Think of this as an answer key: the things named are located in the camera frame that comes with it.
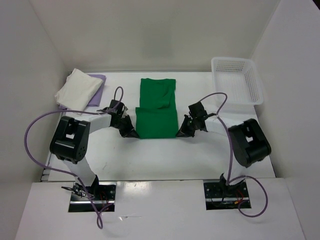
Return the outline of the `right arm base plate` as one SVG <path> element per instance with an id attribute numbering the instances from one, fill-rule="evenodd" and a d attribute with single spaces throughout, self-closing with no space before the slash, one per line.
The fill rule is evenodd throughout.
<path id="1" fill-rule="evenodd" d="M 250 209 L 251 203 L 247 184 L 243 180 L 236 185 L 223 187 L 218 180 L 204 181 L 204 197 L 206 210 Z"/>

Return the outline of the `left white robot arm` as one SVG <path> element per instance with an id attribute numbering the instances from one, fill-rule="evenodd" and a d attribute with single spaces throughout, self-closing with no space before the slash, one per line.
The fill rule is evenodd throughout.
<path id="1" fill-rule="evenodd" d="M 126 106 L 118 100 L 89 120 L 79 120 L 69 116 L 61 117 L 51 140 L 49 150 L 61 160 L 74 175 L 82 194 L 89 200 L 100 194 L 99 178 L 91 170 L 86 153 L 91 133 L 105 128 L 115 128 L 123 138 L 139 138 L 132 125 Z"/>

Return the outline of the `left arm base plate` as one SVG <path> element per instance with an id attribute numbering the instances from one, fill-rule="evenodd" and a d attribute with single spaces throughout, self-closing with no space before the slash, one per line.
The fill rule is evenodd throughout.
<path id="1" fill-rule="evenodd" d="M 88 195 L 83 187 L 74 183 L 72 187 L 61 187 L 71 192 L 68 212 L 69 213 L 89 213 L 94 212 L 94 208 L 88 199 Z M 116 198 L 116 184 L 114 182 L 103 182 L 96 195 L 89 194 L 98 212 L 114 212 Z"/>

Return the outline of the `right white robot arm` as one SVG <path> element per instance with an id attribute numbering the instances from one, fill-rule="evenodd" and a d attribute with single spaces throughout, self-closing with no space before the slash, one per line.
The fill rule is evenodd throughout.
<path id="1" fill-rule="evenodd" d="M 201 102 L 189 107 L 189 114 L 178 132 L 177 138 L 194 137 L 196 131 L 225 135 L 230 149 L 228 169 L 219 177 L 219 191 L 223 198 L 238 192 L 245 178 L 245 169 L 261 162 L 272 152 L 257 120 L 250 118 L 239 121 L 220 117 L 217 113 L 207 113 Z"/>

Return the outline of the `green t shirt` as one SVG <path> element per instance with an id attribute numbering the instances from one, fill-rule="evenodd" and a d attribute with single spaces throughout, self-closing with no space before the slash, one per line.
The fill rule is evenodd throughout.
<path id="1" fill-rule="evenodd" d="M 141 139 L 173 139 L 178 132 L 176 80 L 142 78 L 136 131 Z"/>

